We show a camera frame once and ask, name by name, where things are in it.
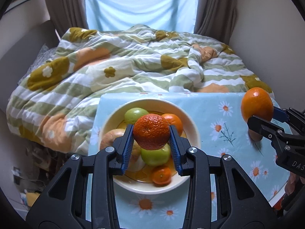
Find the cream fruit bowl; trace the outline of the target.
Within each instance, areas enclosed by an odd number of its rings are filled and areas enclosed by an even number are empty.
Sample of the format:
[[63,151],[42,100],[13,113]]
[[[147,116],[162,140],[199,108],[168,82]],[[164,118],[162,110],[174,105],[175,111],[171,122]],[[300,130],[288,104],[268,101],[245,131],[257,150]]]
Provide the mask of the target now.
[[[101,141],[104,134],[106,134],[108,131],[116,129],[123,121],[125,112],[128,109],[134,107],[143,108],[156,113],[173,113],[177,115],[183,123],[184,132],[186,133],[186,137],[189,140],[190,145],[195,146],[198,149],[201,148],[200,133],[191,116],[184,109],[175,105],[174,103],[161,99],[139,99],[127,102],[122,106],[118,107],[113,111],[113,113],[108,114],[108,118],[105,120],[105,122],[101,124],[99,140]],[[169,192],[179,187],[189,179],[189,176],[181,177],[178,174],[175,174],[172,177],[172,181],[170,184],[163,187],[157,187],[156,185],[151,183],[135,181],[133,179],[130,179],[126,175],[114,176],[114,182],[122,188],[134,193],[146,195]]]

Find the medium orange tangerine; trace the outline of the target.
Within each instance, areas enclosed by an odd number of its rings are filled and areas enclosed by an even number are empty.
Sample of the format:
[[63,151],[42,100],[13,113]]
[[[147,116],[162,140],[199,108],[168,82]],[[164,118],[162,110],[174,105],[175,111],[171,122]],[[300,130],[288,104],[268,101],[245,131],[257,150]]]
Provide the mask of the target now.
[[133,127],[133,138],[145,150],[159,150],[169,141],[170,126],[157,114],[140,117]]

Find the brown kiwi fruit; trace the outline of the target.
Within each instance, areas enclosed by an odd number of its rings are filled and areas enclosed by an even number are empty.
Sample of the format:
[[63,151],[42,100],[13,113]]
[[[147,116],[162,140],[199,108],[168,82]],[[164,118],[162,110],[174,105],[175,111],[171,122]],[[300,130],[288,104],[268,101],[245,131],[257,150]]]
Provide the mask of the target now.
[[248,129],[248,134],[250,139],[252,139],[252,141],[254,142],[259,142],[262,140],[262,136],[256,132],[254,132],[253,130]]

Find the large orange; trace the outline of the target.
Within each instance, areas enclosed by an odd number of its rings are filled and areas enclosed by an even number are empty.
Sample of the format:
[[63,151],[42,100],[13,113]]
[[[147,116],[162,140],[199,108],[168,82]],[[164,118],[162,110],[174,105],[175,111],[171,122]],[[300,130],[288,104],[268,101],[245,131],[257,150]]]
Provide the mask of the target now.
[[258,116],[270,122],[274,115],[274,105],[268,92],[259,87],[251,88],[245,93],[240,109],[246,123],[252,116]]

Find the orange tangerine in bowl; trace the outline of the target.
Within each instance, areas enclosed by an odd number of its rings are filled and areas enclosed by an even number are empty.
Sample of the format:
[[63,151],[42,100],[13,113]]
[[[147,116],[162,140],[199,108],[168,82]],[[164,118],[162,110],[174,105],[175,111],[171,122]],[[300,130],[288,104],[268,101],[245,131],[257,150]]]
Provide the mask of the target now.
[[165,113],[161,115],[163,118],[166,119],[166,121],[170,124],[176,127],[176,130],[178,132],[178,134],[181,136],[183,131],[184,131],[184,127],[183,127],[183,123],[181,121],[181,119],[175,115],[175,114],[171,114],[171,113]]

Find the right brown curtain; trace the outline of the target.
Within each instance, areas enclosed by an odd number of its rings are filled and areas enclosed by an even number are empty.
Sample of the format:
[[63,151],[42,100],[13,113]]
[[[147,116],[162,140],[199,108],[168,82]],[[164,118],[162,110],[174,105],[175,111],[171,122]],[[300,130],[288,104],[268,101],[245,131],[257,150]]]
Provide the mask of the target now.
[[229,43],[237,17],[237,0],[198,0],[194,33]]

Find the light blue window sheet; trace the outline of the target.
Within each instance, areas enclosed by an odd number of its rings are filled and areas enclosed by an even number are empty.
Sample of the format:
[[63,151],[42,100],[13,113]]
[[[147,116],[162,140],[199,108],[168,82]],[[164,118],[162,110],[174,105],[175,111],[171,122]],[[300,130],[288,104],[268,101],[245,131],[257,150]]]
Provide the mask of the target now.
[[193,33],[198,0],[85,0],[89,28],[121,31],[137,24]]

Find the large green apple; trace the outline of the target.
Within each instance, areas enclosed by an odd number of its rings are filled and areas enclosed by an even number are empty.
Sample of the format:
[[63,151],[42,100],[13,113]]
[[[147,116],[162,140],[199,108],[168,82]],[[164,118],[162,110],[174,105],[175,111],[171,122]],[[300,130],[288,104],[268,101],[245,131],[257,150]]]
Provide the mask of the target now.
[[171,148],[168,144],[159,150],[141,149],[141,158],[149,166],[161,166],[168,162],[171,157]]

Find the left brown curtain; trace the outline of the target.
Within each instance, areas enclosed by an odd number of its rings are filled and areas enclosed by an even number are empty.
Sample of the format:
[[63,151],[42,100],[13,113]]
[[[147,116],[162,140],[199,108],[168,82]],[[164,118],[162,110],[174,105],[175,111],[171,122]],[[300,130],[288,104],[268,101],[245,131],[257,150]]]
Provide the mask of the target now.
[[72,27],[88,29],[85,0],[45,0],[50,19],[60,36]]

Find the brown curtain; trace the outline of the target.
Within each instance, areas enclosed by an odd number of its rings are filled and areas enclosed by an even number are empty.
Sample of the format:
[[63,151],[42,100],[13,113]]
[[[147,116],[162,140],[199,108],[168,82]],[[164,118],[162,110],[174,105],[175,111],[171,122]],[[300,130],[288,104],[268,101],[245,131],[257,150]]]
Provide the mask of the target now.
[[194,33],[229,43],[237,17],[237,0],[198,0]]
[[60,36],[72,27],[88,29],[85,0],[45,0],[50,19]]

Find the grey patterned pillow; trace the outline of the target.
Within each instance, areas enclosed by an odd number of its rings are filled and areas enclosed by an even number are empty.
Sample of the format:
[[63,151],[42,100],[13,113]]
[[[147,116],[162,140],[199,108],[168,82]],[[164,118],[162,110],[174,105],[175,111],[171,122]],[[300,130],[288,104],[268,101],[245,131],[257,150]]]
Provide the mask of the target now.
[[26,74],[24,74],[23,77],[21,77],[21,79],[18,81],[18,85],[21,84],[21,82],[28,76],[30,75],[30,73],[32,71],[34,71],[35,69],[37,69],[38,67],[40,67],[41,65],[43,65],[48,59],[50,59],[56,52],[56,47],[54,48],[49,48],[46,44],[44,44],[36,59],[34,60],[34,62],[30,65],[30,67],[28,68]]

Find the small orange tangerine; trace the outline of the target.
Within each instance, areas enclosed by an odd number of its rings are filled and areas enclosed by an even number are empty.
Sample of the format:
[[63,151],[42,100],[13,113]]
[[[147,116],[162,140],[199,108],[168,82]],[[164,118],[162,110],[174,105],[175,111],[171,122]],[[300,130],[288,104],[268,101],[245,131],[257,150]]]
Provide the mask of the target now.
[[168,185],[172,180],[172,172],[168,166],[157,166],[151,172],[151,179],[156,185]]

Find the floral striped duvet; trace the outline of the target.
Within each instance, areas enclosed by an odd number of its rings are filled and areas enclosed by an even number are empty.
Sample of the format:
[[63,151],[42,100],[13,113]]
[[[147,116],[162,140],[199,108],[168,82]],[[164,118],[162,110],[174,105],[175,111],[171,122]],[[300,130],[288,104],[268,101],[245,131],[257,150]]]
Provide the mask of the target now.
[[225,43],[155,30],[72,27],[55,53],[11,93],[9,130],[58,152],[87,154],[100,97],[106,93],[244,93],[271,88]]

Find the grey headboard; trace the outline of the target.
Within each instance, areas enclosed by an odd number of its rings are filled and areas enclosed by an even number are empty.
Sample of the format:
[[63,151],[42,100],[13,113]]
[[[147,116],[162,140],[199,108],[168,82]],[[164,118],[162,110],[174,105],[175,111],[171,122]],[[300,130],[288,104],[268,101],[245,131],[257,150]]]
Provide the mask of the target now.
[[11,93],[17,82],[34,63],[41,47],[58,45],[59,39],[53,23],[48,20],[30,30],[18,40],[1,58],[1,111],[5,112]]

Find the small green apple in bowl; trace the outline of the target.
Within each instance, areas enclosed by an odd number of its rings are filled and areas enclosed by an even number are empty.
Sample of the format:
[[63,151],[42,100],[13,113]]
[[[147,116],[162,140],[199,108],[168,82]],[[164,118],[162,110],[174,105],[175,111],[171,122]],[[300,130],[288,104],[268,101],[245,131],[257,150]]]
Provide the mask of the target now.
[[145,109],[131,108],[128,111],[126,111],[126,113],[124,114],[124,121],[126,124],[134,125],[140,117],[147,114],[149,114],[149,112],[146,111]]

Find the blue daisy tablecloth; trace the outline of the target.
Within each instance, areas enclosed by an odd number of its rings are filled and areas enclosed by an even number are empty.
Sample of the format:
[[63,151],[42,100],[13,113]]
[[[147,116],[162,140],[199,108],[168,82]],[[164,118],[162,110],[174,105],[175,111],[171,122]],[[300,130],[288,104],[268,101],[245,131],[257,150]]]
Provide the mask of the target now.
[[[253,142],[240,112],[242,93],[122,93],[102,95],[92,128],[89,154],[99,148],[100,126],[108,114],[139,99],[161,99],[184,109],[195,122],[201,149],[208,155],[231,155],[272,206],[279,206],[289,173],[276,165],[270,141]],[[119,225],[122,228],[181,228],[189,180],[161,194],[146,195],[114,185]]]

